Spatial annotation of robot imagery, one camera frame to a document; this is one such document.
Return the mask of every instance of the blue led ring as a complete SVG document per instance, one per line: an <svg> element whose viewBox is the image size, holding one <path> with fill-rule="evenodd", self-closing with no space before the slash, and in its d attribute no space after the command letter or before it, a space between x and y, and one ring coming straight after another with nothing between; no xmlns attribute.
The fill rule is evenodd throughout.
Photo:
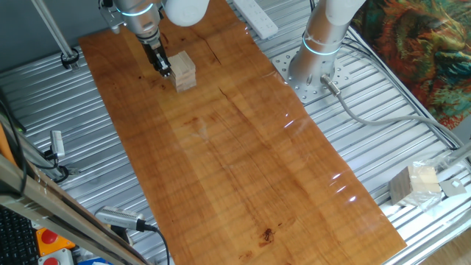
<svg viewBox="0 0 471 265"><path fill-rule="evenodd" d="M311 48L308 46L308 44L306 44L306 39L303 38L303 39L302 39L302 42L304 43L304 46L305 46L310 52L312 52L312 53L314 53L314 54L318 54L318 55L325 55L325 56L327 56L327 55L336 54L338 51L340 51L340 47L339 47L339 48L338 48L336 51L334 51L334 52L318 52L318 51L314 51L313 49L311 49Z"/></svg>

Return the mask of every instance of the blue object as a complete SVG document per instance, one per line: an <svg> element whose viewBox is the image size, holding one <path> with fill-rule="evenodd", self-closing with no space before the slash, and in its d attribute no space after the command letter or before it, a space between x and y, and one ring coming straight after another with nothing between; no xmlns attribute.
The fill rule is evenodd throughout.
<svg viewBox="0 0 471 265"><path fill-rule="evenodd" d="M79 262L78 265L92 265L93 262L101 262L101 263L104 263L104 264L112 265L110 262L104 260L103 258L94 258L94 259L90 259L88 261L82 261L82 262Z"/></svg>

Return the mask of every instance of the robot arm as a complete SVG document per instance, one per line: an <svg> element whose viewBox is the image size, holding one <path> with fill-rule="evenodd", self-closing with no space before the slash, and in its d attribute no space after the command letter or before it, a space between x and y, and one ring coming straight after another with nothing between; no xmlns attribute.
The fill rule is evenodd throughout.
<svg viewBox="0 0 471 265"><path fill-rule="evenodd" d="M209 0L99 0L99 9L111 30L118 34L125 25L142 43L149 62L163 77L170 75L170 63L160 40L160 5L169 20L178 26L191 26L206 13Z"/></svg>

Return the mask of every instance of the power strip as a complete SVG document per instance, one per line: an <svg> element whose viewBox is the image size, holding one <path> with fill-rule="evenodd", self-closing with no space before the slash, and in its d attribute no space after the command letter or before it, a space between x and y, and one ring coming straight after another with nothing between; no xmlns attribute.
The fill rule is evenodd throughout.
<svg viewBox="0 0 471 265"><path fill-rule="evenodd" d="M262 39L278 33L278 27L255 0L234 0L234 6Z"/></svg>

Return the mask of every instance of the metal base plate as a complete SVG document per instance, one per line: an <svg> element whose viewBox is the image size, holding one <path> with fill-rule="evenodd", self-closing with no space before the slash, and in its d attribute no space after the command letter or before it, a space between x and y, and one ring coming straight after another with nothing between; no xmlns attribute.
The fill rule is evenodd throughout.
<svg viewBox="0 0 471 265"><path fill-rule="evenodd" d="M303 104L308 104L309 102L312 102L316 99L320 99L326 95L329 95L330 92L327 89L327 87L322 86L322 87L316 87L313 85L308 86L307 88L300 88L298 85L294 83L294 81L291 79L291 77L288 75L288 67L289 64L291 63L291 60L293 60L294 56L296 53L300 50L300 48L295 48L292 50L289 50L285 53L282 53L276 57L272 58L272 63L275 66L275 68L278 70L278 72L281 74L283 79L285 80L285 83L290 85L293 89L296 95L300 98L300 101ZM350 76L350 71L354 70L352 69L352 66L341 66L341 60L345 55L346 51L339 51L339 56L337 60L335 61L335 74L333 75L333 82L339 86L340 88L345 87L351 83L351 76Z"/></svg>

